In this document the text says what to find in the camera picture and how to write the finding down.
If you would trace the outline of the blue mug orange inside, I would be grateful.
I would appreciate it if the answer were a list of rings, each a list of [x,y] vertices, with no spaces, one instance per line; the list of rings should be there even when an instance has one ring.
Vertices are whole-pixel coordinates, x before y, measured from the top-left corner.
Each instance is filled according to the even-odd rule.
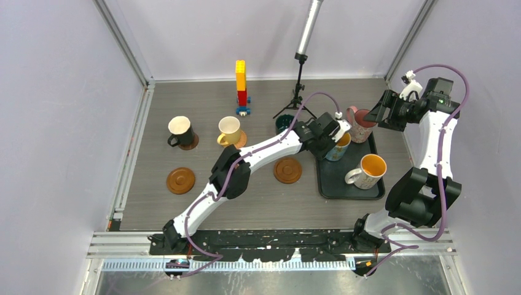
[[[325,159],[331,162],[340,160],[346,153],[348,146],[351,143],[351,135],[346,132],[339,142],[327,153]]]

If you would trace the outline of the pink mug maroon inside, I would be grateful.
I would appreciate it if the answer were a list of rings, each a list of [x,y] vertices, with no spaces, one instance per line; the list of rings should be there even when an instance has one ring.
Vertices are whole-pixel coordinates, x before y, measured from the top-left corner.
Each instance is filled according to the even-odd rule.
[[[370,113],[369,109],[358,109],[350,106],[347,109],[347,121],[351,125],[350,135],[351,141],[354,143],[364,143],[371,135],[376,122],[368,121],[365,118]]]

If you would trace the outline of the dark green mug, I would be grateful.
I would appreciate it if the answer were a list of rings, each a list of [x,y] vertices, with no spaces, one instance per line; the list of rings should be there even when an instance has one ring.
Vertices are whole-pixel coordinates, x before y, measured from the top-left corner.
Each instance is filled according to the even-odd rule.
[[[291,129],[294,116],[290,114],[282,114],[275,120],[276,134],[285,133],[287,129]]]

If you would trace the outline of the black plastic tray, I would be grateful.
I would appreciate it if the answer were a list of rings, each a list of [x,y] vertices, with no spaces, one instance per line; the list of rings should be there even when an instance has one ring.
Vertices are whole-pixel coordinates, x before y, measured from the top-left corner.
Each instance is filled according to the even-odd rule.
[[[378,200],[385,195],[383,179],[370,189],[360,189],[345,182],[345,175],[356,168],[363,156],[377,154],[374,135],[363,143],[351,143],[338,161],[327,159],[316,161],[318,191],[327,199]]]

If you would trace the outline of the brown ringed coaster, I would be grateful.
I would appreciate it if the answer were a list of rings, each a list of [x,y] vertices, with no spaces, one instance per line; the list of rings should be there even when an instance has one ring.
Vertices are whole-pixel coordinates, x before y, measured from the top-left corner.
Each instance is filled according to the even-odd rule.
[[[297,159],[285,157],[275,162],[273,175],[283,184],[293,184],[302,176],[302,166]]]
[[[189,192],[195,185],[195,173],[187,167],[172,170],[166,177],[166,188],[173,194]]]

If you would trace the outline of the white floral mug orange inside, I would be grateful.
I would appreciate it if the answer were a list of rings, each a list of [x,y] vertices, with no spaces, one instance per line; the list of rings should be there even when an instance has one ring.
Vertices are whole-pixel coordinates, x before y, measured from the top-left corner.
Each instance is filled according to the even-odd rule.
[[[377,154],[362,157],[359,165],[345,175],[347,185],[368,190],[374,187],[387,172],[387,163]]]

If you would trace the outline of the woven orange coaster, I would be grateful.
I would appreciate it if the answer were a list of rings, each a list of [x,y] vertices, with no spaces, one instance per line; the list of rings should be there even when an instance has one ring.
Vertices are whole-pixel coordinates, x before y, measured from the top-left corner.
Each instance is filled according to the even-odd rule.
[[[247,143],[246,133],[238,129],[233,133],[221,133],[217,138],[217,143],[221,146],[235,146],[237,149],[244,147]]]

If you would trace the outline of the yellow mug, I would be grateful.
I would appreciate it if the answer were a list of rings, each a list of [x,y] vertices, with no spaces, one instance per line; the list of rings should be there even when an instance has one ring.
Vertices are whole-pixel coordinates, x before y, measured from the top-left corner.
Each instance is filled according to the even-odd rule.
[[[234,116],[223,117],[218,123],[220,135],[217,144],[228,146],[237,144],[241,138],[241,125],[238,118]]]

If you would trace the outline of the dark walnut coaster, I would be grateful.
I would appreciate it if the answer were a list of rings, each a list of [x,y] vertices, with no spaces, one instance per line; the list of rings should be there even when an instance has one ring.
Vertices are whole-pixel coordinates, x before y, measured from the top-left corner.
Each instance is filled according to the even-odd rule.
[[[197,147],[199,143],[199,136],[195,133],[194,140],[190,144],[180,144],[178,147],[182,150],[189,151]]]

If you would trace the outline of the black mug white inside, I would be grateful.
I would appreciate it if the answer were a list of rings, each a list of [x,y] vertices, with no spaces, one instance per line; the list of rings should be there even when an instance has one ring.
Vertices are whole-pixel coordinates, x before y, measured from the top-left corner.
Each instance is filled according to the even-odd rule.
[[[191,122],[186,116],[176,116],[168,123],[168,130],[171,133],[167,139],[168,145],[175,146],[189,146],[194,142],[195,133],[193,131]]]

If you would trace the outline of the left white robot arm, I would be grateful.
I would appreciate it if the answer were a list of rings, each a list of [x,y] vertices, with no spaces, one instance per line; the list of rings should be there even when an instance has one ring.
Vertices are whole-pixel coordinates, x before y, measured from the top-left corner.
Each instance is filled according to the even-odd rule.
[[[181,214],[162,228],[164,244],[173,254],[182,254],[200,224],[221,204],[243,194],[251,175],[283,157],[308,151],[317,159],[326,154],[351,128],[341,113],[325,112],[308,123],[294,119],[280,134],[259,144],[221,153],[202,193]]]

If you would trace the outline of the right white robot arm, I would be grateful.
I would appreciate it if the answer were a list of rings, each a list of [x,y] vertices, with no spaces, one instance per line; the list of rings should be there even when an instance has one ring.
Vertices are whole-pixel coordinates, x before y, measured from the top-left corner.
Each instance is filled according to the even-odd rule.
[[[434,226],[461,194],[450,168],[452,133],[460,116],[460,104],[450,98],[453,81],[432,78],[423,94],[419,83],[411,78],[407,82],[401,93],[384,91],[363,119],[399,132],[407,124],[418,124],[422,159],[392,187],[384,209],[356,221],[350,241],[362,253],[380,248],[383,234]]]

